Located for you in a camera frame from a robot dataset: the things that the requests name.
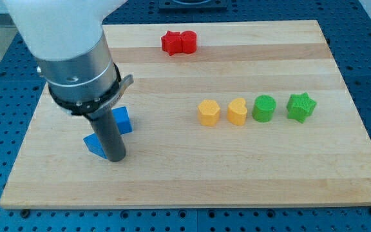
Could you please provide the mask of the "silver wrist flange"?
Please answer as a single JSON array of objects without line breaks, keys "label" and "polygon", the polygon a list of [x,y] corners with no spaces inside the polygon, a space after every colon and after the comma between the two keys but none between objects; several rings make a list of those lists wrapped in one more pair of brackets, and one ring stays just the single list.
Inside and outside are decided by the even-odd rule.
[{"label": "silver wrist flange", "polygon": [[131,74],[121,77],[105,35],[82,55],[63,61],[38,59],[37,64],[53,100],[70,114],[89,119],[110,111],[134,83]]}]

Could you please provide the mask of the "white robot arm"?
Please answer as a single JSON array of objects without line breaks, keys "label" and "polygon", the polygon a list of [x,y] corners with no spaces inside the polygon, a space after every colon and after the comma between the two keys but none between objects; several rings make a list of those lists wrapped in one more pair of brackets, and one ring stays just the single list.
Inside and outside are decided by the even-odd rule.
[{"label": "white robot arm", "polygon": [[112,107],[133,84],[133,76],[121,77],[102,22],[125,2],[5,0],[53,100],[90,122],[112,162],[126,156]]}]

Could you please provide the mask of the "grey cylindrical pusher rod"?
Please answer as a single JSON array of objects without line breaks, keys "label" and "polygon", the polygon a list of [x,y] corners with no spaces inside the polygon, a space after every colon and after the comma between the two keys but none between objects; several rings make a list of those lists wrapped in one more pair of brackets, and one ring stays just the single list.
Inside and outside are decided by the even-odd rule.
[{"label": "grey cylindrical pusher rod", "polygon": [[88,120],[106,158],[111,162],[121,161],[126,156],[126,147],[111,110],[99,117],[88,117]]}]

